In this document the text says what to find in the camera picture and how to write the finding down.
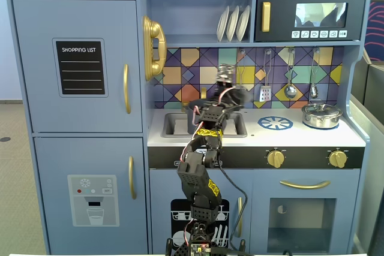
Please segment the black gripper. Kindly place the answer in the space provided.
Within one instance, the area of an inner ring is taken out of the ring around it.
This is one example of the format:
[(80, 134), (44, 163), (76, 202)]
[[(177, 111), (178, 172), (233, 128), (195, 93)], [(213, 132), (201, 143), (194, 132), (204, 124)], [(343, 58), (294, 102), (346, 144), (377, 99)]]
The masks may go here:
[[(233, 84), (235, 72), (235, 65), (219, 64), (215, 81)], [(217, 93), (210, 99), (209, 104), (214, 107), (221, 107), (222, 109), (240, 109), (240, 104), (235, 100), (239, 91), (239, 86), (219, 86)]]

